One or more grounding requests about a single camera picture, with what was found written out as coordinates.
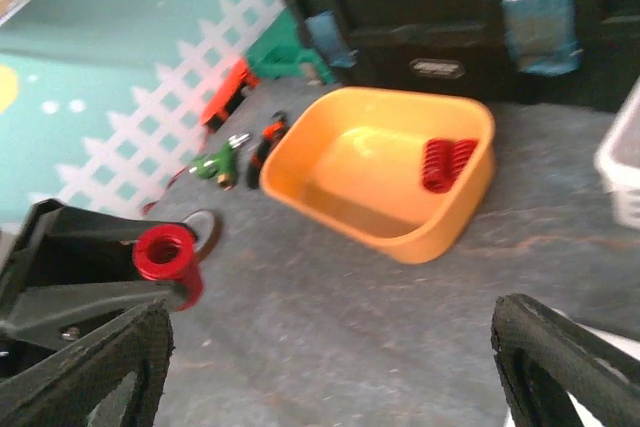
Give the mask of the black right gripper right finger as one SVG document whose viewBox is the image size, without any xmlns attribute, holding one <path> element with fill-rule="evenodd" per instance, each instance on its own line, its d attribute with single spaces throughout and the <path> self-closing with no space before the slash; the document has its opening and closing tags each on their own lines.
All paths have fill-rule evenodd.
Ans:
<svg viewBox="0 0 640 427">
<path fill-rule="evenodd" d="M 497 299 L 494 360 L 507 426 L 637 426 L 639 343 L 524 294 Z"/>
</svg>

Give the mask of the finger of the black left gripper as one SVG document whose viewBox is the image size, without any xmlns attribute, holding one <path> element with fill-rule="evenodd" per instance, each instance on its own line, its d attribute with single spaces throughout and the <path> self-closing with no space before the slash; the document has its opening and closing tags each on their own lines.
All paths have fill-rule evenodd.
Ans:
<svg viewBox="0 0 640 427">
<path fill-rule="evenodd" d="M 54 257 L 52 272 L 135 277 L 134 244 L 151 228 L 171 223 L 126 219 L 45 199 L 28 211 L 9 253 L 9 269 L 31 270 L 44 250 Z"/>
<path fill-rule="evenodd" d="M 127 281 L 30 287 L 1 314 L 1 334 L 41 347 L 64 347 L 69 327 L 147 302 L 182 307 L 188 290 L 176 281 Z"/>
</svg>

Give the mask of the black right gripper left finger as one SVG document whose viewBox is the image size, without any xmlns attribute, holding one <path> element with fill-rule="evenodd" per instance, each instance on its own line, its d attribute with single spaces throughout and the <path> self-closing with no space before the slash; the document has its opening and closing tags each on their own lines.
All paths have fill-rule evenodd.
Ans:
<svg viewBox="0 0 640 427">
<path fill-rule="evenodd" d="M 1 359 L 1 424 L 151 426 L 173 350 L 170 316 L 158 302 L 57 352 L 12 342 Z"/>
</svg>

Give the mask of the large red spring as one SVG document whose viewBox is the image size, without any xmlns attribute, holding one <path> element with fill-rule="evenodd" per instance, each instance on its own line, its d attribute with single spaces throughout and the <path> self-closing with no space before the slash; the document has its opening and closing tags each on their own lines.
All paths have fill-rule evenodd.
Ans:
<svg viewBox="0 0 640 427">
<path fill-rule="evenodd" d="M 445 143 L 443 185 L 449 190 L 459 178 L 478 145 L 477 139 L 448 140 Z"/>
<path fill-rule="evenodd" d="M 167 223 L 146 230 L 137 240 L 132 260 L 149 281 L 175 281 L 186 289 L 178 311 L 193 307 L 203 292 L 195 238 L 182 224 Z"/>
<path fill-rule="evenodd" d="M 453 185 L 452 155 L 454 143 L 445 138 L 426 142 L 422 159 L 422 186 L 434 194 L 444 194 Z"/>
</svg>

